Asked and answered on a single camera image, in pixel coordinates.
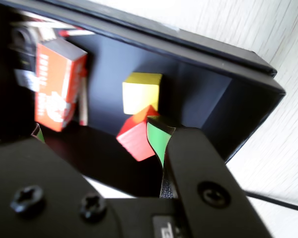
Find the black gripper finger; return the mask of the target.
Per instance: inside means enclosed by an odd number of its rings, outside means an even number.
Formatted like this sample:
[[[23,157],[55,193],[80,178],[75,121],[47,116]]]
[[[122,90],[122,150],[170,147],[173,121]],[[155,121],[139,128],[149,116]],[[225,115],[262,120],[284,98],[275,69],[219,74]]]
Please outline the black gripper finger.
[[[191,238],[268,238],[270,233],[224,160],[197,128],[147,118],[147,140],[163,154],[182,224]]]
[[[0,140],[0,238],[118,238],[105,199],[33,136]]]

